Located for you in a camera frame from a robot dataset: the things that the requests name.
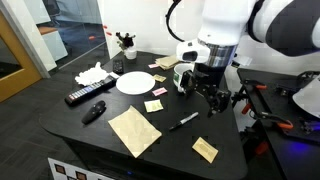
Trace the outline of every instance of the white plate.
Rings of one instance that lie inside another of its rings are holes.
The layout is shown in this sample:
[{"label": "white plate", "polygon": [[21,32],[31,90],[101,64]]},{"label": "white plate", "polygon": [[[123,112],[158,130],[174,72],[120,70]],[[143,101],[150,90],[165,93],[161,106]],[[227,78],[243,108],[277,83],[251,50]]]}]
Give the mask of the white plate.
[{"label": "white plate", "polygon": [[117,80],[117,88],[125,94],[138,95],[150,91],[155,83],[154,78],[150,74],[134,71],[122,75]]}]

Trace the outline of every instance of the wooden door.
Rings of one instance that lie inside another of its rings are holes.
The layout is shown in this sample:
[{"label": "wooden door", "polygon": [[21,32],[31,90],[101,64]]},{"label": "wooden door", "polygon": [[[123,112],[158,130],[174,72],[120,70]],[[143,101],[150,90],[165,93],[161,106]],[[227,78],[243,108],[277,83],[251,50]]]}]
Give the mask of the wooden door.
[{"label": "wooden door", "polygon": [[40,79],[38,70],[0,11],[0,102]]}]

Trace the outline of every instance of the black table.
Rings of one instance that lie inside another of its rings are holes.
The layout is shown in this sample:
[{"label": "black table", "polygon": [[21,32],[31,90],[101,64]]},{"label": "black table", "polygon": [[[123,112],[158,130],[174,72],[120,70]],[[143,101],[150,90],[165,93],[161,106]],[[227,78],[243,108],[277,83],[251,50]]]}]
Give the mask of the black table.
[{"label": "black table", "polygon": [[[152,90],[165,87],[168,93],[154,97],[150,91],[130,96],[114,87],[75,108],[68,107],[61,100],[40,117],[42,127],[63,138],[89,170],[113,178],[244,178],[247,166],[231,104],[224,113],[207,118],[209,106],[203,97],[193,94],[186,99],[177,93],[172,80],[173,69],[163,71],[161,68],[148,67],[159,57],[162,56],[138,52],[136,60],[124,61],[125,72],[145,71],[151,75],[165,76],[167,79],[163,83],[157,82]],[[123,55],[119,54],[113,59],[119,58],[122,59]],[[105,69],[110,72],[112,62],[107,63]],[[227,88],[225,79],[220,87]],[[164,110],[147,113],[143,102],[159,98]],[[107,110],[99,119],[87,127],[83,126],[82,117],[99,100],[106,102]],[[162,133],[137,159],[133,158],[108,124],[108,120],[126,111],[130,105]],[[178,120],[196,111],[199,112],[197,118],[176,131],[168,131]],[[199,137],[219,150],[212,164],[192,149]]]},{"label": "black table", "polygon": [[[308,116],[294,103],[288,103],[288,98],[273,95],[274,84],[295,88],[296,76],[276,74],[249,69],[238,69],[240,80],[258,80],[268,85],[268,91],[257,92],[252,86],[242,86],[255,112],[271,112],[294,122],[295,128],[299,117]],[[279,170],[286,179],[319,179],[320,146],[298,138],[286,136],[281,130],[268,121],[256,121],[253,126],[259,133],[265,135]]]}]

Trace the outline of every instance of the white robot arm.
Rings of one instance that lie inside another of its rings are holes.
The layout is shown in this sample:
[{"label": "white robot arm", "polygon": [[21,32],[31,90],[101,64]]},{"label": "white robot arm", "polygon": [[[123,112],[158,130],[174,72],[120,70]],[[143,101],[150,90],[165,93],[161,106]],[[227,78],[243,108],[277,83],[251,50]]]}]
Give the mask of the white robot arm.
[{"label": "white robot arm", "polygon": [[[174,0],[175,6],[180,1]],[[198,38],[177,46],[179,60],[195,62],[192,77],[189,73],[184,82],[192,78],[196,87],[204,84],[219,88],[245,31],[252,39],[286,56],[317,52],[320,48],[318,7],[319,0],[206,0]]]}]

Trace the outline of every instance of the marker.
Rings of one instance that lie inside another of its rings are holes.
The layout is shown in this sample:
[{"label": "marker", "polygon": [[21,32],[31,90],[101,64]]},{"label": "marker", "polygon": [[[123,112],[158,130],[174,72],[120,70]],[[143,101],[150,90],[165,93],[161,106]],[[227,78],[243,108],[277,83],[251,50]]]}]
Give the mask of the marker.
[{"label": "marker", "polygon": [[191,114],[190,116],[182,119],[180,122],[178,122],[177,124],[175,124],[174,126],[172,126],[171,128],[169,128],[169,131],[172,131],[174,129],[177,129],[179,127],[181,127],[183,124],[185,124],[186,122],[190,121],[191,119],[195,118],[196,116],[198,116],[198,112],[195,112],[193,114]]}]

